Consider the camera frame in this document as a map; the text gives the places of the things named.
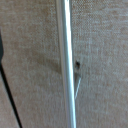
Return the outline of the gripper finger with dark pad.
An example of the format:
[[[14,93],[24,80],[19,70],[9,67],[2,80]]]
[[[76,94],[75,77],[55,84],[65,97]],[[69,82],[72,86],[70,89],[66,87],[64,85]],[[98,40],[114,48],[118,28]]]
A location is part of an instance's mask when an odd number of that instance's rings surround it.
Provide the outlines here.
[[[3,56],[4,56],[4,49],[3,49],[3,41],[2,41],[2,35],[1,35],[1,29],[0,29],[0,67],[2,65]]]

